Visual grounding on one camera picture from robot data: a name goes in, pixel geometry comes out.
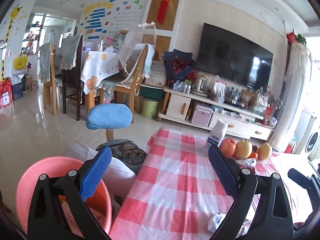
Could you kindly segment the white milk bottle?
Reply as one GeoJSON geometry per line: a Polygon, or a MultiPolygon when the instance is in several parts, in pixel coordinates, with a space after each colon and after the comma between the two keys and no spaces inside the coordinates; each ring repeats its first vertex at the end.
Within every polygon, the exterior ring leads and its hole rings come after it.
{"type": "Polygon", "coordinates": [[[208,156],[208,151],[210,146],[216,145],[220,146],[223,141],[226,131],[228,128],[228,123],[225,120],[218,119],[214,127],[212,128],[209,137],[204,145],[203,153],[205,156],[208,156]]]}

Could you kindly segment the dark wooden chair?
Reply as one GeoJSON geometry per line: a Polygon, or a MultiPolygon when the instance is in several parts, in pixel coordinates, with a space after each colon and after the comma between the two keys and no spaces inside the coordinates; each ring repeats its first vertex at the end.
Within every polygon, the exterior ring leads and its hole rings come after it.
{"type": "Polygon", "coordinates": [[[67,113],[67,99],[72,100],[76,105],[77,121],[81,118],[83,41],[83,34],[69,36],[63,39],[61,47],[63,114],[67,113]]]}

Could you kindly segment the dining table orange-print cloth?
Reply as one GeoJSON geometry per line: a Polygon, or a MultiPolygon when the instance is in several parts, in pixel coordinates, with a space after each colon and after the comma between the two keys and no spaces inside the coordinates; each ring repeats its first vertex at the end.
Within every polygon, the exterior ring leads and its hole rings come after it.
{"type": "Polygon", "coordinates": [[[104,51],[84,51],[80,80],[87,95],[104,79],[119,73],[118,54],[104,51]]]}

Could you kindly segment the black flat television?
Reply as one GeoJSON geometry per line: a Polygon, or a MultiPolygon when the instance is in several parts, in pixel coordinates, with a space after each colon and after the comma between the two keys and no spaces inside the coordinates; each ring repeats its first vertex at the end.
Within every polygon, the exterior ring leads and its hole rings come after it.
{"type": "Polygon", "coordinates": [[[272,62],[273,54],[258,44],[226,29],[203,25],[196,69],[257,90],[267,88],[272,62]]]}

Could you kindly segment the electric kettle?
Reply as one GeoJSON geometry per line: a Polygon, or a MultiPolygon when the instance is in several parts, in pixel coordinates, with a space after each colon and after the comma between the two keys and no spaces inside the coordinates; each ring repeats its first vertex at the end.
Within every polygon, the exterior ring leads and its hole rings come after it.
{"type": "Polygon", "coordinates": [[[208,97],[208,93],[206,90],[206,82],[207,79],[203,76],[198,76],[196,83],[193,85],[193,92],[196,95],[208,97]]]}

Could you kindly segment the pink storage box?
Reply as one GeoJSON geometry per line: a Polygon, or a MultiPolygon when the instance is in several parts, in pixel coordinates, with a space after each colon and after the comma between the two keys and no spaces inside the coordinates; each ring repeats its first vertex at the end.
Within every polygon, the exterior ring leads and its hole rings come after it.
{"type": "Polygon", "coordinates": [[[191,123],[207,127],[211,120],[212,114],[213,109],[210,105],[201,102],[195,102],[191,123]]]}

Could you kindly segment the white Magicday pouch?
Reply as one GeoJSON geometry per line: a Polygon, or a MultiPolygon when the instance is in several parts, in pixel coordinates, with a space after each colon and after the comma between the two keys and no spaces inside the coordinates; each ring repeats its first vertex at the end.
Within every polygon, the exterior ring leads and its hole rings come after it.
{"type": "Polygon", "coordinates": [[[215,213],[208,222],[208,230],[210,232],[215,232],[217,228],[220,226],[220,224],[223,222],[225,217],[225,213],[215,213]]]}

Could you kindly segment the pink checkered tablecloth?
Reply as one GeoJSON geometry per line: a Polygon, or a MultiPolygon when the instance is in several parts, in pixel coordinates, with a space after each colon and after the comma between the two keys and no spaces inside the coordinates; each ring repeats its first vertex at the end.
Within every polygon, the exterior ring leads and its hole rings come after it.
{"type": "Polygon", "coordinates": [[[233,204],[203,148],[206,139],[161,128],[109,233],[112,239],[210,239],[233,204]]]}

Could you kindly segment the blue cushioned stool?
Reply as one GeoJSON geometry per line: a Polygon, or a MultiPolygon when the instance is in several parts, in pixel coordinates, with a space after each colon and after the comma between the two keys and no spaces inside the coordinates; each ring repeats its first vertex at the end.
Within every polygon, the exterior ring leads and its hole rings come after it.
{"type": "Polygon", "coordinates": [[[89,110],[86,118],[88,129],[104,129],[106,140],[114,139],[114,130],[131,125],[133,114],[129,107],[121,103],[107,103],[94,106],[89,110]]]}

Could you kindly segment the white lace covered appliance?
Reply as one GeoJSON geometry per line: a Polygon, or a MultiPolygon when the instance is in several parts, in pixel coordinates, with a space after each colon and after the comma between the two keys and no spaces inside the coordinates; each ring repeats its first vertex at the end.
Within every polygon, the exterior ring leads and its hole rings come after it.
{"type": "Polygon", "coordinates": [[[268,143],[273,150],[286,150],[300,120],[310,83],[310,51],[301,43],[293,43],[286,77],[286,89],[278,123],[268,143]]]}

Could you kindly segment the dark blue flower bouquet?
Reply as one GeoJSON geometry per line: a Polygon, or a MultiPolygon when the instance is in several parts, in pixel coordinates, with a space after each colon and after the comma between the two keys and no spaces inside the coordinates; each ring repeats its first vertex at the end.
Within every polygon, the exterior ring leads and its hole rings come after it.
{"type": "Polygon", "coordinates": [[[184,80],[194,82],[196,62],[192,59],[192,53],[186,53],[177,49],[166,51],[163,54],[163,63],[167,75],[167,86],[172,88],[174,83],[184,80]]]}

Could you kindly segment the washing machine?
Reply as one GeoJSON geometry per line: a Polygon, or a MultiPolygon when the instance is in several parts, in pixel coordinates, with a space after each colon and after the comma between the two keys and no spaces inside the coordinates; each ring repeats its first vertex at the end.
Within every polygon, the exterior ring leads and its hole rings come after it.
{"type": "Polygon", "coordinates": [[[310,134],[307,137],[303,154],[310,161],[312,161],[317,154],[318,147],[319,147],[319,123],[315,122],[313,124],[310,134]]]}

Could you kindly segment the white TV cabinet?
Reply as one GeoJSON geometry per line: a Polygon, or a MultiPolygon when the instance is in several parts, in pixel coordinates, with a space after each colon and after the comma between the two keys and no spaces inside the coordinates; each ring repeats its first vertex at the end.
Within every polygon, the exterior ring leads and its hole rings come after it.
{"type": "Polygon", "coordinates": [[[157,121],[169,120],[201,129],[211,130],[218,119],[228,123],[227,135],[244,139],[259,139],[267,141],[274,129],[260,122],[264,119],[245,109],[233,107],[226,103],[217,103],[210,98],[199,96],[194,93],[183,93],[164,87],[164,99],[161,110],[157,115],[157,121]],[[195,102],[210,105],[213,114],[209,125],[200,126],[191,123],[195,102]]]}

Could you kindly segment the pink plastic basin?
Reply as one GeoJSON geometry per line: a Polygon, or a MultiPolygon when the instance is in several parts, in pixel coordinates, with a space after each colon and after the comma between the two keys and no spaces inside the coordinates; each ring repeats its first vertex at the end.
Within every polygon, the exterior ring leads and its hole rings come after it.
{"type": "MultiPolygon", "coordinates": [[[[18,220],[25,232],[27,232],[28,215],[33,192],[39,176],[43,173],[50,178],[64,176],[70,170],[78,170],[83,162],[70,157],[49,157],[42,159],[29,167],[21,176],[16,189],[16,212],[18,220]]],[[[101,227],[110,232],[112,224],[112,205],[109,191],[101,181],[93,195],[86,200],[86,204],[105,217],[101,227]]]]}

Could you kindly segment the light wooden dining chair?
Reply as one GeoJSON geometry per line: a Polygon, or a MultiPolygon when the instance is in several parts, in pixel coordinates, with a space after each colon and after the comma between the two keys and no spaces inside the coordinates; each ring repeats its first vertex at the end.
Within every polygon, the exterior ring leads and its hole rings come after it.
{"type": "Polygon", "coordinates": [[[142,78],[142,70],[144,68],[147,54],[148,46],[145,44],[127,80],[118,83],[114,90],[116,93],[116,103],[122,103],[123,95],[128,95],[129,109],[132,114],[135,113],[135,97],[138,92],[138,86],[140,85],[139,82],[142,78]]]}

